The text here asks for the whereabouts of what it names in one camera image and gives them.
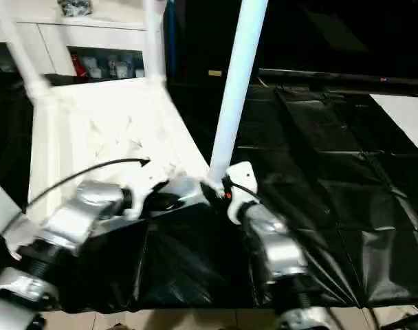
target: white platform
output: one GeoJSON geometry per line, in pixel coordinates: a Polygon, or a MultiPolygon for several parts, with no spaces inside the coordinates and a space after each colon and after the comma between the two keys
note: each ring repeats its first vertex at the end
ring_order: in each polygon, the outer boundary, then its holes
{"type": "MultiPolygon", "coordinates": [[[[19,23],[64,24],[145,30],[142,0],[92,0],[93,13],[81,17],[62,17],[57,0],[10,0],[12,16],[19,23]]],[[[155,1],[160,26],[167,0],[155,1]]]]}

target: white surface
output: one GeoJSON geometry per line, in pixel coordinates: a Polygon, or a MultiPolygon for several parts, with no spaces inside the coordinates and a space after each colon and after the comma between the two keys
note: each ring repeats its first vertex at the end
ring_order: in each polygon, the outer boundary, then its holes
{"type": "MultiPolygon", "coordinates": [[[[17,28],[26,52],[36,70],[42,74],[54,74],[55,70],[36,24],[20,23],[17,24],[17,28]]],[[[0,24],[0,43],[5,43],[6,41],[6,36],[0,24]]]]}
{"type": "Polygon", "coordinates": [[[210,158],[209,178],[220,182],[229,167],[268,0],[243,0],[210,158]]]}
{"type": "MultiPolygon", "coordinates": [[[[121,157],[148,156],[155,162],[168,160],[193,177],[207,174],[207,163],[161,84],[137,78],[55,87],[52,91],[62,100],[58,112],[49,116],[53,123],[39,110],[34,118],[30,199],[62,177],[121,157]],[[55,157],[49,156],[51,150],[55,157]]],[[[136,171],[138,166],[110,166],[106,173],[96,171],[92,178],[112,177],[128,169],[136,171]]],[[[40,223],[75,185],[49,194],[28,217],[40,223]]]]}
{"type": "Polygon", "coordinates": [[[418,98],[376,94],[371,97],[418,148],[418,98]]]}
{"type": "MultiPolygon", "coordinates": [[[[56,0],[10,0],[17,22],[67,24],[145,30],[142,0],[93,0],[93,14],[62,17],[56,0]]],[[[166,0],[154,0],[155,22],[160,26],[166,0]]]]}
{"type": "Polygon", "coordinates": [[[89,26],[72,25],[39,25],[40,31],[54,29],[52,37],[67,46],[109,48],[115,50],[140,50],[144,49],[145,31],[124,29],[101,29],[89,26]]]}

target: wire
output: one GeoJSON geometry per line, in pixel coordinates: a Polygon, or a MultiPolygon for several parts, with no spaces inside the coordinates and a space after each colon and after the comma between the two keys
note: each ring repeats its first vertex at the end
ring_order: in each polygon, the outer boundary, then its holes
{"type": "Polygon", "coordinates": [[[230,182],[230,184],[234,187],[237,187],[238,189],[241,189],[242,191],[245,191],[247,194],[255,197],[259,203],[262,203],[262,199],[255,192],[251,191],[249,188],[246,188],[245,186],[242,186],[240,184],[236,184],[232,181],[230,182]]]}
{"type": "Polygon", "coordinates": [[[257,77],[257,78],[258,78],[258,81],[262,84],[262,86],[264,86],[265,88],[269,88],[269,85],[267,85],[265,82],[263,82],[263,80],[261,78],[259,78],[259,77],[257,77]]]}
{"type": "Polygon", "coordinates": [[[339,330],[346,330],[344,325],[342,324],[342,321],[339,320],[339,318],[337,317],[337,315],[333,312],[333,310],[330,307],[326,308],[328,315],[330,315],[330,318],[332,319],[332,321],[334,322],[334,324],[336,325],[336,327],[339,330]]]}
{"type": "Polygon", "coordinates": [[[66,177],[65,179],[62,179],[62,180],[56,182],[55,184],[53,184],[52,186],[50,186],[49,188],[47,188],[43,192],[41,192],[38,196],[36,196],[35,198],[33,198],[20,212],[18,212],[16,215],[14,215],[13,218],[11,218],[11,220],[9,220],[7,226],[2,231],[0,231],[0,236],[3,237],[4,234],[12,227],[13,223],[23,213],[25,213],[25,211],[28,208],[30,208],[34,204],[38,203],[48,193],[50,193],[53,190],[59,188],[63,184],[66,184],[67,182],[70,182],[71,180],[73,180],[73,179],[75,179],[77,177],[80,177],[81,175],[84,175],[85,173],[89,173],[91,171],[97,170],[97,169],[102,168],[102,167],[106,167],[106,166],[110,166],[110,165],[114,165],[114,164],[135,163],[135,162],[140,163],[142,166],[145,166],[146,164],[149,163],[149,160],[148,159],[142,159],[142,158],[122,158],[122,159],[110,160],[108,162],[103,162],[103,163],[99,163],[99,164],[93,165],[93,166],[91,166],[89,168],[86,168],[85,170],[82,170],[80,172],[74,173],[74,174],[70,175],[69,177],[66,177]]]}
{"type": "Polygon", "coordinates": [[[372,308],[368,308],[368,312],[371,315],[371,318],[373,319],[373,323],[374,323],[374,329],[375,330],[380,330],[380,322],[379,322],[379,318],[377,317],[377,315],[375,315],[375,312],[372,308]]]}

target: metal clamp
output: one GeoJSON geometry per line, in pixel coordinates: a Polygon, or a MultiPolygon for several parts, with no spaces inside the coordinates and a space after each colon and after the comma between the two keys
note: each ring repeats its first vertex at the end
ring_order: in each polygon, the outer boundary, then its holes
{"type": "Polygon", "coordinates": [[[322,307],[292,309],[281,315],[280,322],[290,330],[330,329],[322,307]]]}
{"type": "Polygon", "coordinates": [[[303,251],[278,217],[265,206],[255,204],[245,211],[245,218],[246,231],[251,230],[261,243],[262,257],[269,273],[267,283],[283,276],[306,273],[303,251]]]}
{"type": "Polygon", "coordinates": [[[34,303],[57,298],[58,295],[55,286],[50,283],[11,267],[5,268],[0,275],[0,290],[7,290],[34,303]]]}

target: black tarp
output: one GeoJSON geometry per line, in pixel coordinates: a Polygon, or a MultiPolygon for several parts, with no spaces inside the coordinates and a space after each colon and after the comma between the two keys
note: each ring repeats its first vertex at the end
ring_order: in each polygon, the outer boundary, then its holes
{"type": "MultiPolygon", "coordinates": [[[[222,90],[169,90],[208,159],[222,90]]],[[[31,118],[18,77],[0,76],[0,150],[10,147],[0,183],[10,194],[27,187],[31,118]],[[27,138],[16,140],[7,118],[21,116],[16,132],[27,138]]],[[[369,96],[251,87],[233,157],[251,161],[260,195],[305,247],[315,302],[418,302],[418,150],[369,96]]],[[[27,189],[18,191],[23,204],[27,189]]],[[[12,263],[0,245],[0,269],[12,263]]],[[[270,306],[251,267],[240,229],[197,205],[90,240],[67,269],[61,304],[102,313],[270,306]]]]}

